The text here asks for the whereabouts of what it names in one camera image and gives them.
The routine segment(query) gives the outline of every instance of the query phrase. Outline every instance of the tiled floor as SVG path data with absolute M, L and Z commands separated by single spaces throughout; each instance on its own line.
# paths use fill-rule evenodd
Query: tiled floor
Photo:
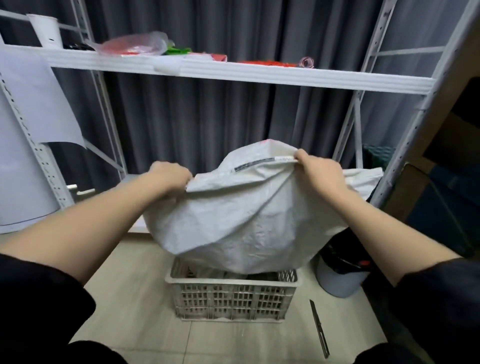
M 86 288 L 94 315 L 74 340 L 96 340 L 131 364 L 150 363 L 352 363 L 357 354 L 385 341 L 363 291 L 348 299 L 324 292 L 305 267 L 281 324 L 188 322 L 174 315 L 164 281 L 172 256 L 138 236 L 114 250 Z M 318 339 L 309 299 L 316 303 L 330 358 Z

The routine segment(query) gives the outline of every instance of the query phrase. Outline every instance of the person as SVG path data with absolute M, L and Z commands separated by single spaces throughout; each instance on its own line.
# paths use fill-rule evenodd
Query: person
M 480 267 L 365 202 L 340 165 L 296 152 L 313 188 L 345 220 L 395 286 L 391 309 L 436 363 L 474 361 L 480 339 Z M 69 343 L 95 310 L 83 286 L 155 200 L 183 191 L 191 173 L 155 162 L 135 180 L 49 216 L 0 245 L 3 362 L 124 363 L 99 343 Z M 377 345 L 355 363 L 421 363 Z

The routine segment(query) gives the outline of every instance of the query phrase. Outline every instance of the trash can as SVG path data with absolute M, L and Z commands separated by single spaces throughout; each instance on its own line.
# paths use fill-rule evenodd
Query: trash can
M 367 278 L 372 259 L 351 229 L 330 239 L 319 253 L 317 281 L 329 294 L 347 298 Z

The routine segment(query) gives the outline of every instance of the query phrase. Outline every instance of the white woven plastic bag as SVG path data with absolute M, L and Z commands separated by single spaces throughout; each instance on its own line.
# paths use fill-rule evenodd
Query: white woven plastic bag
M 297 149 L 265 140 L 229 153 L 213 172 L 197 174 L 182 197 L 144 214 L 167 251 L 205 267 L 253 274 L 305 265 L 347 226 L 296 170 Z M 344 170 L 367 199 L 382 169 Z

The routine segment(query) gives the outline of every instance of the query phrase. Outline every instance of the person's left hand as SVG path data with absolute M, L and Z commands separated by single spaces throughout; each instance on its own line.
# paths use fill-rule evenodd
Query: person's left hand
M 190 171 L 177 163 L 153 162 L 148 174 L 165 183 L 168 191 L 184 190 L 188 181 L 192 179 Z

